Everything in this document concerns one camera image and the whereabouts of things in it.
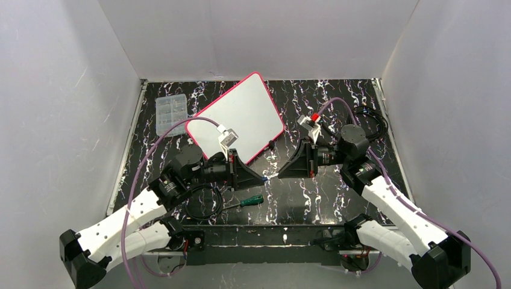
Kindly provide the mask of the white marker pen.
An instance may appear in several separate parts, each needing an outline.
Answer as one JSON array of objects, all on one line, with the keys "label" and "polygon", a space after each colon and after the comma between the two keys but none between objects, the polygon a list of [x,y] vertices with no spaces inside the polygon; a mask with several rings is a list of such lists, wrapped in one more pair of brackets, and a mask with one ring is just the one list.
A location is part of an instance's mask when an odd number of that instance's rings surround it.
[{"label": "white marker pen", "polygon": [[265,175],[262,178],[264,178],[264,177],[268,178],[269,181],[270,181],[270,180],[272,180],[274,178],[277,178],[278,177],[278,173],[273,173],[273,174],[270,174],[270,175]]}]

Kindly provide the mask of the pink framed whiteboard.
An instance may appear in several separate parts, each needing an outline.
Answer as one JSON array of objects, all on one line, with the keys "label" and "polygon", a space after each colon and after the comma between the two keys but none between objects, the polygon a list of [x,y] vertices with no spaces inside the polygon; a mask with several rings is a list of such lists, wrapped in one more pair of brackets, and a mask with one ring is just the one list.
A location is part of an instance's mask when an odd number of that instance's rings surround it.
[{"label": "pink framed whiteboard", "polygon": [[258,72],[253,72],[198,113],[232,129],[238,139],[231,145],[249,164],[284,131],[277,106]]}]

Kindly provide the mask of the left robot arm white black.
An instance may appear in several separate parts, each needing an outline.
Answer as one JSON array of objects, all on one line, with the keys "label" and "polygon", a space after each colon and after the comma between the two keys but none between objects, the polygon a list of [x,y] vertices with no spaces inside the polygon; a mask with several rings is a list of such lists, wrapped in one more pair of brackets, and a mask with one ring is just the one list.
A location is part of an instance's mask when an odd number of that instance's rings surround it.
[{"label": "left robot arm white black", "polygon": [[200,147],[187,145],[121,209],[86,229],[64,231],[59,237],[60,259],[75,288],[91,288],[126,260],[172,243],[190,243],[192,235],[167,213],[192,193],[212,183],[239,191],[262,186],[266,180],[235,149],[206,159]]}]

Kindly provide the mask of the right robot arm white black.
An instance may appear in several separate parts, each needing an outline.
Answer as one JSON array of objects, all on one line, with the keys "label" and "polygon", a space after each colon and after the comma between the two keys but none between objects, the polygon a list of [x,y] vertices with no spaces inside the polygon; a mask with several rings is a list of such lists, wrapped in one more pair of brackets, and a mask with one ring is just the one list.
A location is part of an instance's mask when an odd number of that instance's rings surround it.
[{"label": "right robot arm white black", "polygon": [[278,178],[313,178],[321,166],[341,166],[344,183],[375,205],[400,230],[394,232],[361,214],[346,222],[345,234],[355,244],[379,250],[411,272],[421,288],[448,288],[471,271],[471,250],[462,232],[447,233],[420,216],[421,209],[398,192],[366,153],[369,140],[353,124],[340,130],[334,145],[318,145],[307,137],[279,170]]}]

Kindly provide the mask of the clear plastic organizer box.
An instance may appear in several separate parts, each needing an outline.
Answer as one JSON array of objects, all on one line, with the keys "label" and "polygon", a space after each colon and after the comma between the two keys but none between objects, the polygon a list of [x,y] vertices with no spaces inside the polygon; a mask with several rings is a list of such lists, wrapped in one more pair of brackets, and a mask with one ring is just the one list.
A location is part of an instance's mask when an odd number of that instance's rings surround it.
[{"label": "clear plastic organizer box", "polygon": [[188,118],[187,97],[185,94],[170,95],[157,98],[156,133],[162,136],[177,122]]}]

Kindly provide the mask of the green handled screwdriver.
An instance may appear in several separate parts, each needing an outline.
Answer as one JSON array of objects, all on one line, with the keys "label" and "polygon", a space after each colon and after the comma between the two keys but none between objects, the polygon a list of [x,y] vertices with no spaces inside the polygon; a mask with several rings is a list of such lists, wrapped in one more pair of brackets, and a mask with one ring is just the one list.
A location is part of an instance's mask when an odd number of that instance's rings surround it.
[{"label": "green handled screwdriver", "polygon": [[262,204],[263,202],[264,202],[264,197],[261,194],[258,194],[258,195],[249,197],[247,199],[244,199],[244,200],[240,201],[238,204],[223,207],[223,210],[229,210],[232,208],[249,207],[249,206]]}]

